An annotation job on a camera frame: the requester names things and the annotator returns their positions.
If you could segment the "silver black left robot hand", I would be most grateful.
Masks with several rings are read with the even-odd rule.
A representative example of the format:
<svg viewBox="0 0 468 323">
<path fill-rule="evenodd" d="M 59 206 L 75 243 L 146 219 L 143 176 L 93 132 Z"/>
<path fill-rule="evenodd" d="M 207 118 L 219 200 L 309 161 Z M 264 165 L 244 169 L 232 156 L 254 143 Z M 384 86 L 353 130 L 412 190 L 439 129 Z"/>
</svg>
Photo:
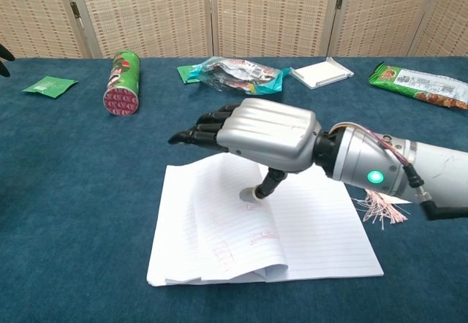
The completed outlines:
<svg viewBox="0 0 468 323">
<path fill-rule="evenodd" d="M 0 76 L 2 77 L 9 77 L 10 71 L 2 62 L 5 61 L 14 61 L 14 55 L 5 47 L 3 44 L 0 43 Z"/>
</svg>

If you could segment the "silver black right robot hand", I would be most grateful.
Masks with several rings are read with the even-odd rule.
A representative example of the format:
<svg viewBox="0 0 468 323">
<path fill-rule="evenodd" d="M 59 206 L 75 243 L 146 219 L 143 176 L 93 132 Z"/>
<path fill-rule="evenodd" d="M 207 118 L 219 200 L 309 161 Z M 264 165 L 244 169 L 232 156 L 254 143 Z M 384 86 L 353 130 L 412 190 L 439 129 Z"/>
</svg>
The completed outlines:
<svg viewBox="0 0 468 323">
<path fill-rule="evenodd" d="M 313 165 L 320 132 L 321 125 L 310 110 L 244 99 L 202 114 L 193 127 L 176 132 L 168 142 L 229 152 L 268 167 L 262 183 L 239 193 L 241 200 L 256 203 L 271 195 L 288 174 Z"/>
</svg>

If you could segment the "white lined notebook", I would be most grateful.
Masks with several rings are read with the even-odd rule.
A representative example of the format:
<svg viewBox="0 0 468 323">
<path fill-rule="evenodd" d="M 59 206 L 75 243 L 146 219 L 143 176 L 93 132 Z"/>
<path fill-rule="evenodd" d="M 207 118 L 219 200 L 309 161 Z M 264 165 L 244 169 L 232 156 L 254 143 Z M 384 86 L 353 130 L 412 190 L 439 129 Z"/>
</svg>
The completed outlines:
<svg viewBox="0 0 468 323">
<path fill-rule="evenodd" d="M 383 274 L 343 183 L 319 167 L 263 201 L 241 192 L 267 169 L 228 153 L 167 166 L 147 271 L 152 286 Z"/>
</svg>

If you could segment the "light blue tasselled bookmark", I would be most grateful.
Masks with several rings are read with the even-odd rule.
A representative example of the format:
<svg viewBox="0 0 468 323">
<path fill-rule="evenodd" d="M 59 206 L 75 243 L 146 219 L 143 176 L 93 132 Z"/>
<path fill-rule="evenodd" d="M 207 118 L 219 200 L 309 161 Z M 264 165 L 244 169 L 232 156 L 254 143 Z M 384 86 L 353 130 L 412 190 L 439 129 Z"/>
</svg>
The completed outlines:
<svg viewBox="0 0 468 323">
<path fill-rule="evenodd" d="M 408 201 L 370 189 L 366 189 L 365 192 L 366 196 L 363 199 L 352 198 L 356 209 L 363 212 L 362 222 L 370 221 L 373 224 L 378 222 L 381 230 L 384 230 L 386 221 L 389 224 L 401 224 L 408 220 L 410 212 L 401 207 Z"/>
</svg>

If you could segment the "dark blue table surface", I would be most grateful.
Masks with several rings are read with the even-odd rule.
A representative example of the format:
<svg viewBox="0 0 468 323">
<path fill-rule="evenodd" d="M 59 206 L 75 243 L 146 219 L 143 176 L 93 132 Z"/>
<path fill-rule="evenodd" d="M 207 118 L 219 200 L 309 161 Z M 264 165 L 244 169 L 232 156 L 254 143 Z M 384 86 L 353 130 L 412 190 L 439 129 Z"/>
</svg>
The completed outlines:
<svg viewBox="0 0 468 323">
<path fill-rule="evenodd" d="M 144 58 L 139 110 L 103 106 L 108 59 L 23 58 L 0 77 L 0 323 L 468 323 L 468 219 L 365 229 L 379 278 L 146 282 L 165 168 L 209 155 L 169 137 L 242 100 Z M 77 80 L 58 98 L 23 89 Z"/>
</svg>

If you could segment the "small green sachet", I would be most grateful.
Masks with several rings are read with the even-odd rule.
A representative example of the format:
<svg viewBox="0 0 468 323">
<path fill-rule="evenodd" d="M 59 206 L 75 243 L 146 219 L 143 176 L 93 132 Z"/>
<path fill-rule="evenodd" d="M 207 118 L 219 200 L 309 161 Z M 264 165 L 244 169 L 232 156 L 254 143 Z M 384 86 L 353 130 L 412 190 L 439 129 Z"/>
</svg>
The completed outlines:
<svg viewBox="0 0 468 323">
<path fill-rule="evenodd" d="M 177 71 L 184 84 L 201 82 L 200 66 L 198 64 L 178 66 Z"/>
<path fill-rule="evenodd" d="M 45 76 L 35 84 L 23 89 L 23 92 L 41 94 L 56 99 L 77 83 L 77 80 Z"/>
</svg>

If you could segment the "teal clear snack bag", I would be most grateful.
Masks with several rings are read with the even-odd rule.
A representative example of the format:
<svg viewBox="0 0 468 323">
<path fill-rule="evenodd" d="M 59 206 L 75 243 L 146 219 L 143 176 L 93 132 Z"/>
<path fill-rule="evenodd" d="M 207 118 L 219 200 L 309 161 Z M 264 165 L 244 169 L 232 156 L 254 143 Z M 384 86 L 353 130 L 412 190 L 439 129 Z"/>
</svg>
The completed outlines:
<svg viewBox="0 0 468 323">
<path fill-rule="evenodd" d="M 236 89 L 248 95 L 276 94 L 291 68 L 277 69 L 240 58 L 213 56 L 189 70 L 187 80 L 196 80 L 218 91 Z"/>
</svg>

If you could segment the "white plastic box lid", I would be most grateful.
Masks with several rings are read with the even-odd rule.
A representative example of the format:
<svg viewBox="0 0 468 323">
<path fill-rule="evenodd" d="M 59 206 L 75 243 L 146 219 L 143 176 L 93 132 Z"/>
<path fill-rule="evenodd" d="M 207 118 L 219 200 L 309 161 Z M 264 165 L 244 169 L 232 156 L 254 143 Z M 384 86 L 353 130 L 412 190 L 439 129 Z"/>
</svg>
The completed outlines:
<svg viewBox="0 0 468 323">
<path fill-rule="evenodd" d="M 316 89 L 351 78 L 354 72 L 332 57 L 327 57 L 320 63 L 291 69 L 290 74 L 309 89 Z"/>
</svg>

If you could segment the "green chips can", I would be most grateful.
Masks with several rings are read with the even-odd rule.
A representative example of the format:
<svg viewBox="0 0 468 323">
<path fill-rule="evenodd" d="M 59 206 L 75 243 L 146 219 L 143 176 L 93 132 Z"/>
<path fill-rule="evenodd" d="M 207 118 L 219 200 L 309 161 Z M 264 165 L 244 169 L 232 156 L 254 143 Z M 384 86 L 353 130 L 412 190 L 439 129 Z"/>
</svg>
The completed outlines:
<svg viewBox="0 0 468 323">
<path fill-rule="evenodd" d="M 108 112 L 117 116 L 135 113 L 139 107 L 140 58 L 131 50 L 118 51 L 103 95 Z"/>
</svg>

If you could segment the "woven folding screen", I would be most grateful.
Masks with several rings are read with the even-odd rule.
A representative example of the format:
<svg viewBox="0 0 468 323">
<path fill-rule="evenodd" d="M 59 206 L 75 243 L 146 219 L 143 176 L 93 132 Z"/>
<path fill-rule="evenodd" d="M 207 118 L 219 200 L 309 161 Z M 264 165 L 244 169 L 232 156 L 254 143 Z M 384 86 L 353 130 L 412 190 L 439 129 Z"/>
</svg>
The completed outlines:
<svg viewBox="0 0 468 323">
<path fill-rule="evenodd" d="M 0 43 L 18 58 L 468 56 L 468 0 L 0 0 Z"/>
</svg>

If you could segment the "green peanut snack packet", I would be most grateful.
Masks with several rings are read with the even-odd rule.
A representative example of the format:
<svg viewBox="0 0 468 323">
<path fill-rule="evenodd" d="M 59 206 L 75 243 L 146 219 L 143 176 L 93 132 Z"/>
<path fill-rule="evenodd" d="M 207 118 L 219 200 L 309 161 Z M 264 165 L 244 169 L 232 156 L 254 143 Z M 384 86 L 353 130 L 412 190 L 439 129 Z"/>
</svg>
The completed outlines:
<svg viewBox="0 0 468 323">
<path fill-rule="evenodd" d="M 369 83 L 439 107 L 468 110 L 468 83 L 451 77 L 381 62 L 369 75 Z"/>
</svg>

